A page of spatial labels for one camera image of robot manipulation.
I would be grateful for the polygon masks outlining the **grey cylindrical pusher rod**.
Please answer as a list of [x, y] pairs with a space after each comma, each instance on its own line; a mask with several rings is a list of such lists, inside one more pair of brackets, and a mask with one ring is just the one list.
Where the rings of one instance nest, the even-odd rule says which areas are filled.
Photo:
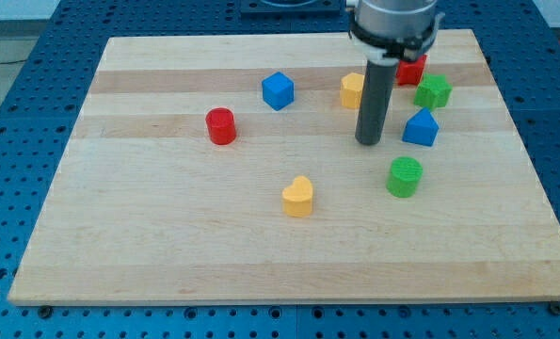
[[362, 145], [376, 145], [381, 140], [397, 67], [367, 62], [355, 131]]

